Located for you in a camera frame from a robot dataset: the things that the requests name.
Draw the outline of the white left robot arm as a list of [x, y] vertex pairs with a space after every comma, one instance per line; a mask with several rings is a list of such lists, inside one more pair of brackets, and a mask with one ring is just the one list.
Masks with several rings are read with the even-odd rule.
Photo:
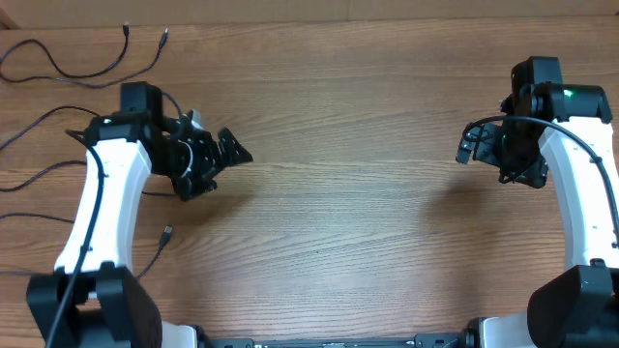
[[48, 347], [208, 347], [199, 326], [163, 321], [133, 272], [133, 235], [151, 175], [182, 201], [216, 189], [225, 168], [251, 154], [232, 132], [216, 136], [192, 110], [164, 115], [166, 94], [147, 82], [121, 86], [120, 109], [71, 136], [86, 149], [86, 180], [72, 233], [49, 275], [30, 278], [26, 301]]

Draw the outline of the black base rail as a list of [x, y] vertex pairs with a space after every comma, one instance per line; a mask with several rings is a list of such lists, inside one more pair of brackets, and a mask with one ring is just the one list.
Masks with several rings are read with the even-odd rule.
[[410, 337], [254, 340], [209, 338], [198, 327], [197, 348], [482, 348], [535, 347], [523, 333], [492, 330], [487, 318], [472, 319], [458, 333], [416, 333]]

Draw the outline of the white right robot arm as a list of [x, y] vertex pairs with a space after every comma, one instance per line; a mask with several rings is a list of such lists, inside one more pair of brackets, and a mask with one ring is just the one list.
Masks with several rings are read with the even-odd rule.
[[501, 113], [468, 124], [456, 160], [498, 168], [499, 182], [553, 181], [565, 233], [565, 271], [525, 311], [477, 318], [459, 347], [615, 347], [618, 344], [618, 171], [602, 87], [566, 84], [555, 57], [511, 71]]

